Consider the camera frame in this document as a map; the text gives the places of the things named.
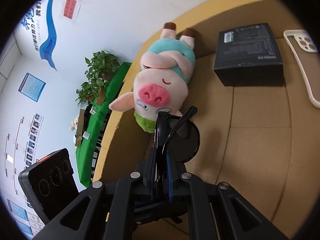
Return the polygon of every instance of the brown pot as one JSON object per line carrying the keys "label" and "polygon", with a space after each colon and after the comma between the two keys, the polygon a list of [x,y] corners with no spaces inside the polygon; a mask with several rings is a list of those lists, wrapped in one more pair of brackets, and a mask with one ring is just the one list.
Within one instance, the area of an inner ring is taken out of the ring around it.
{"label": "brown pot", "polygon": [[98,93],[98,97],[97,97],[97,101],[96,101],[96,105],[102,106],[105,99],[106,99],[106,90],[104,88],[100,88],[99,93]]}
{"label": "brown pot", "polygon": [[94,100],[94,97],[93,97],[93,96],[88,96],[88,97],[87,97],[87,100],[88,100],[89,103],[92,103],[93,100]]}
{"label": "brown pot", "polygon": [[114,75],[115,74],[113,72],[110,73],[110,74],[100,74],[99,78],[102,78],[103,80],[110,81],[113,78]]}

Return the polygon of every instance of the silver bolt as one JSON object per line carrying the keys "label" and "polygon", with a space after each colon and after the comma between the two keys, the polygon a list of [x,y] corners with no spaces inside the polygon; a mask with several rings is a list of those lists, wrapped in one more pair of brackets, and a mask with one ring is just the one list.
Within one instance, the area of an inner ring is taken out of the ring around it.
{"label": "silver bolt", "polygon": [[222,182],[219,184],[219,188],[221,189],[228,189],[229,188],[229,184],[226,182]]}
{"label": "silver bolt", "polygon": [[100,187],[102,187],[102,182],[101,181],[95,181],[94,183],[92,183],[92,187],[100,188]]}
{"label": "silver bolt", "polygon": [[190,179],[191,178],[191,174],[189,172],[185,172],[185,173],[182,173],[181,177],[183,179]]}
{"label": "silver bolt", "polygon": [[130,174],[130,177],[133,178],[133,179],[137,179],[140,177],[140,173],[135,171],[133,173]]}

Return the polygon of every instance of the plush pig toy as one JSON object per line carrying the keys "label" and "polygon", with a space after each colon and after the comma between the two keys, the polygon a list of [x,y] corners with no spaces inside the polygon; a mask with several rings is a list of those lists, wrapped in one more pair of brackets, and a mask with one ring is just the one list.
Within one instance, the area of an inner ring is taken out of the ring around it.
{"label": "plush pig toy", "polygon": [[121,95],[109,108],[119,112],[134,108],[137,123],[149,133],[155,131],[159,111],[181,116],[196,61],[193,33],[188,28],[177,40],[176,25],[166,23],[160,39],[141,57],[132,92]]}

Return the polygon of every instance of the blue ribbon wall decal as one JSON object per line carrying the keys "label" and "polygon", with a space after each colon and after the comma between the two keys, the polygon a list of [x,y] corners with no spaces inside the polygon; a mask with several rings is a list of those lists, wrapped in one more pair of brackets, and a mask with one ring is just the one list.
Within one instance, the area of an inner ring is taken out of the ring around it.
{"label": "blue ribbon wall decal", "polygon": [[48,38],[44,43],[41,44],[39,52],[40,52],[41,59],[46,59],[49,65],[55,70],[57,70],[52,61],[52,52],[54,47],[56,46],[56,41],[57,41],[57,33],[56,33],[56,29],[54,28],[53,19],[52,19],[52,3],[53,3],[53,0],[49,0],[48,6],[47,6],[46,17],[47,17],[47,26],[48,26]]}

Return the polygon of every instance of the green tablecloth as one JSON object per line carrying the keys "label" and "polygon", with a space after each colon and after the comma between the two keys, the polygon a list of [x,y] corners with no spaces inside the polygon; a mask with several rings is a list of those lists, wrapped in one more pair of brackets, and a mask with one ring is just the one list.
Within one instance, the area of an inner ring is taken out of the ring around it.
{"label": "green tablecloth", "polygon": [[89,126],[87,132],[90,133],[89,139],[83,139],[80,147],[76,149],[76,161],[79,173],[79,179],[82,185],[89,187],[92,183],[91,167],[94,149],[100,135],[100,131],[104,122],[104,119],[109,111],[109,104],[115,99],[121,85],[122,81],[130,67],[131,63],[124,62],[118,68],[113,79],[110,81],[106,89],[106,99],[102,106],[97,106],[96,99],[93,101],[92,105],[97,108],[96,114],[92,114],[89,120]]}

